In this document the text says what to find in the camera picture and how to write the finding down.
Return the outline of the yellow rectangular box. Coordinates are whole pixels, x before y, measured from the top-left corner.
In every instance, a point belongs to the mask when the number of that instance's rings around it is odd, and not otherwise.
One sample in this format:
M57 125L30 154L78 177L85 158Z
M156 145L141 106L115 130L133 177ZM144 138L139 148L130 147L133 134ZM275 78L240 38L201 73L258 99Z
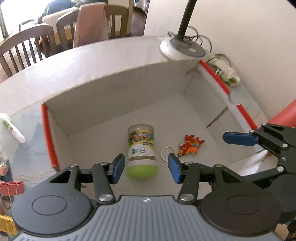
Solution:
M11 216L0 215L0 230L10 235L18 234L18 230Z

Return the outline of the red cardboard box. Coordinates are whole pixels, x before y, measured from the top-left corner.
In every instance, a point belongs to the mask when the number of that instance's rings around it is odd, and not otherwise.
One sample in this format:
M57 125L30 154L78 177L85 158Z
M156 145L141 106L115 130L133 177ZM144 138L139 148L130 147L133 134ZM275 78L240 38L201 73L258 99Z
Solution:
M42 104L52 166L81 166L127 154L128 128L154 129L156 158L178 150L184 137L205 140L186 161L222 163L242 175L257 172L267 151L224 143L227 131L248 132L266 120L239 85L230 89L204 62L164 62L128 69L78 84Z

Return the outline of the orange fish keychain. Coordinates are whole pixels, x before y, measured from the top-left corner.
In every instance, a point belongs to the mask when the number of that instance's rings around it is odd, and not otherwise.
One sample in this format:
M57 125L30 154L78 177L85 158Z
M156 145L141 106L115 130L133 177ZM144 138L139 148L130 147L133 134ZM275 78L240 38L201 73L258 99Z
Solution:
M204 139L200 139L195 135L186 135L184 137L184 142L179 144L179 149L177 152L170 146L164 147L160 153L161 159L164 162L168 162L168 158L165 158L164 156L164 152L166 150L171 150L170 154L174 154L178 158L186 155L195 155L198 153L199 148L202 144L204 144L204 142Z

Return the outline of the red binder clip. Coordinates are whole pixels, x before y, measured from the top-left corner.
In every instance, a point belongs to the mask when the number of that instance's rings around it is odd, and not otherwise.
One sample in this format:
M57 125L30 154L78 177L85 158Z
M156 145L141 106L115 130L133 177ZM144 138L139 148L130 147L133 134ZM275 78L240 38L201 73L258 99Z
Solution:
M1 196L15 196L23 194L23 181L1 181Z

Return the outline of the pink pig figurine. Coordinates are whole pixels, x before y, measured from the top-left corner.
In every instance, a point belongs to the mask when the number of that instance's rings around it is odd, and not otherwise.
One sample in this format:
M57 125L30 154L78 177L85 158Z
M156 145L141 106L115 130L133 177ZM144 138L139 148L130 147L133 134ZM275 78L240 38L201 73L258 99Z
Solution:
M8 166L6 162L1 162L0 163L0 176L5 176L8 173Z

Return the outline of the white desk lamp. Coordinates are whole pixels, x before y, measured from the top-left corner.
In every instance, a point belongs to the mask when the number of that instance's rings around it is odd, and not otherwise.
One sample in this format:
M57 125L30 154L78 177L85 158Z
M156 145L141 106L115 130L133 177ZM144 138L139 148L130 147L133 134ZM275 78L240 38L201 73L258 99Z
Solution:
M160 43L160 52L171 61L179 61L185 57L201 59L206 56L206 51L191 37L185 35L196 2L197 0L187 2L177 34L168 34L168 37Z

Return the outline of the dark wooden chair centre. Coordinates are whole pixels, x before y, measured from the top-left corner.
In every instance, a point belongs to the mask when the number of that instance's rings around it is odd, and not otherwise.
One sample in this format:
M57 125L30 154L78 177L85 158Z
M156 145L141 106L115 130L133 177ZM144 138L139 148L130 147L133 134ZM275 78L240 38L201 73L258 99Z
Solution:
M53 27L37 24L1 43L1 75L8 78L57 53Z

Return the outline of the white green glue pen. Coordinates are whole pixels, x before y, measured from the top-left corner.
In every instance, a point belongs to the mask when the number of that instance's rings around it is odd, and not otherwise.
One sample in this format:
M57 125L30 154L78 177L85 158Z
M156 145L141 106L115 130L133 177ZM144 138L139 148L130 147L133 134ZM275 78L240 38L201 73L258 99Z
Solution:
M26 142L24 135L13 125L7 114L0 114L1 123L8 129L8 131L22 144Z

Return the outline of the green lid spice jar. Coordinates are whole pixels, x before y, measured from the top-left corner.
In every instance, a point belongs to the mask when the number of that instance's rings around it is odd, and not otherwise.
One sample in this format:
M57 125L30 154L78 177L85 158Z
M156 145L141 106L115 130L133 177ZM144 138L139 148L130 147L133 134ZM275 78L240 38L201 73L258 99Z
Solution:
M138 124L128 128L128 174L136 180L153 178L158 173L154 150L154 128Z

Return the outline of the pink cloth on chair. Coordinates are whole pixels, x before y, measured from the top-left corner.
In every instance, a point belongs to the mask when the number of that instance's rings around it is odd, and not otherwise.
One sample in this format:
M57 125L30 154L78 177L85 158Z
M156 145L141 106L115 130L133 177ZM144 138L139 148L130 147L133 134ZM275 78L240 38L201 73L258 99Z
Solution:
M105 3L93 3L80 7L74 33L74 48L108 40L105 6Z

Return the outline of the wooden chair with pink cloth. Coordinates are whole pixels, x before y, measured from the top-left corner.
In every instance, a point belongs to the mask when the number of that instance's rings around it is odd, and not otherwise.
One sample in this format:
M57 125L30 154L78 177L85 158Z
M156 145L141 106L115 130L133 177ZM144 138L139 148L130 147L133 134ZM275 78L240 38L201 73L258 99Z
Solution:
M84 4L56 22L62 50L69 49L65 27L70 26L73 47L127 36L129 10L114 4Z

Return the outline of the red water bottle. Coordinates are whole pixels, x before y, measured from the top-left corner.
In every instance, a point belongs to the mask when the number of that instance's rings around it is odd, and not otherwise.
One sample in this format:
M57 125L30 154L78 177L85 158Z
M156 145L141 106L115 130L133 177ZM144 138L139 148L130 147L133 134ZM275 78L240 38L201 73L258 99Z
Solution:
M268 123L296 127L296 100L292 101L285 109L280 111Z

